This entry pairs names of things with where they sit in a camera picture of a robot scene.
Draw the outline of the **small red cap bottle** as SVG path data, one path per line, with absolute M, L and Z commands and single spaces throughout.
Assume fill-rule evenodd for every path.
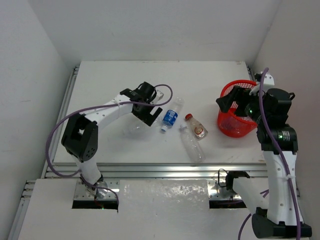
M 185 121 L 190 131 L 198 140 L 204 139 L 208 135 L 207 129 L 191 113 L 185 116 Z

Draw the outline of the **clear bottle white cap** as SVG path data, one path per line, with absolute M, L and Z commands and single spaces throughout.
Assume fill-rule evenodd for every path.
M 123 133 L 127 137 L 142 137 L 147 133 L 151 132 L 154 128 L 161 125 L 162 117 L 159 115 L 151 126 L 148 126 L 146 123 L 135 119 L 129 123 L 129 125 L 123 130 Z

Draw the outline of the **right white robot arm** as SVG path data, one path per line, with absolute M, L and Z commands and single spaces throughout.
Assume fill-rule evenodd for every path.
M 245 171 L 229 171 L 225 184 L 228 191 L 240 195 L 249 209 L 258 239 L 299 240 L 312 236 L 312 228 L 304 223 L 297 201 L 297 133 L 286 123 L 294 97 L 279 88 L 251 93 L 249 88 L 235 86 L 216 99 L 221 112 L 227 113 L 236 103 L 235 115 L 248 117 L 257 124 L 256 135 L 267 168 L 268 199 L 255 192 Z

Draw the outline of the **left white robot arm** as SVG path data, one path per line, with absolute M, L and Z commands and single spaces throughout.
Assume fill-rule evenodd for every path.
M 141 83 L 136 89 L 126 88 L 102 108 L 85 110 L 70 117 L 65 127 L 61 144 L 66 151 L 75 157 L 76 164 L 82 178 L 90 185 L 102 181 L 102 174 L 98 169 L 94 155 L 98 150 L 99 132 L 117 120 L 132 113 L 147 126 L 152 126 L 162 112 L 155 105 L 163 94 L 147 82 Z

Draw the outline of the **blue label bottle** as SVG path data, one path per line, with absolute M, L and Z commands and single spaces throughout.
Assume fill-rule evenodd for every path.
M 166 133 L 169 129 L 173 127 L 178 119 L 181 109 L 184 106 L 184 99 L 177 97 L 169 106 L 167 112 L 162 119 L 162 125 L 160 131 Z

